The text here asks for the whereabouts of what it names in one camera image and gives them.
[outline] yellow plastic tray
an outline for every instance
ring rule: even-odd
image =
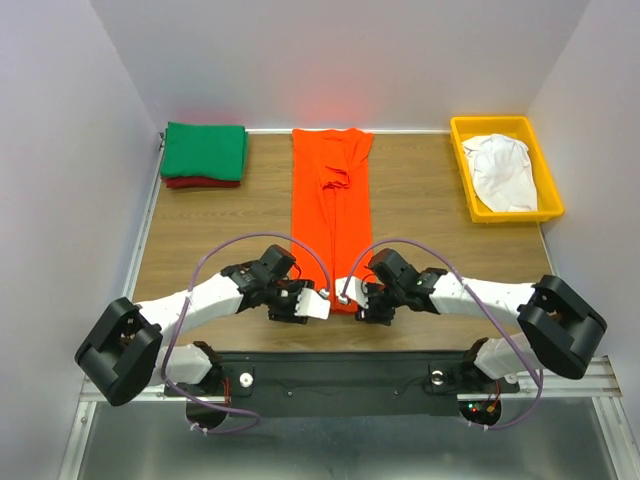
[[[538,211],[492,212],[476,196],[462,142],[476,135],[490,135],[492,133],[502,133],[517,138],[529,147],[533,181],[538,190]],[[458,160],[458,169],[462,176],[471,220],[475,223],[546,222],[564,213],[564,207],[553,183],[551,172],[527,117],[453,117],[451,119],[451,141]]]

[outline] white cloth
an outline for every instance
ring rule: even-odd
[[[481,135],[462,142],[473,188],[494,212],[538,210],[529,148],[506,135]]]

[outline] wooden surface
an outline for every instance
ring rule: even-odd
[[[290,232],[290,135],[252,135],[239,189],[170,191],[156,204],[134,300],[152,300],[186,288],[198,260],[218,243],[261,230]],[[448,135],[377,135],[369,156],[375,240],[404,236],[447,256],[460,272],[499,282],[532,282],[549,272],[536,225],[471,223]],[[276,239],[251,239],[212,258],[201,279],[225,265],[254,259]],[[439,262],[415,248],[397,250],[416,268]],[[217,350],[465,349],[498,336],[482,319],[416,314],[399,309],[391,327],[351,316],[289,325],[267,319],[266,307],[216,319],[181,337]]]

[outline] white wall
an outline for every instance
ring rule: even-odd
[[[527,110],[588,0],[91,0],[156,125]]]
[[[86,0],[0,3],[0,476],[57,478],[157,129]]]
[[[593,0],[530,110],[566,213],[558,271],[609,322],[600,348],[640,438],[640,2]]]

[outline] folded green towel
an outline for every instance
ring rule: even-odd
[[[240,181],[248,140],[242,126],[169,122],[160,175]]]

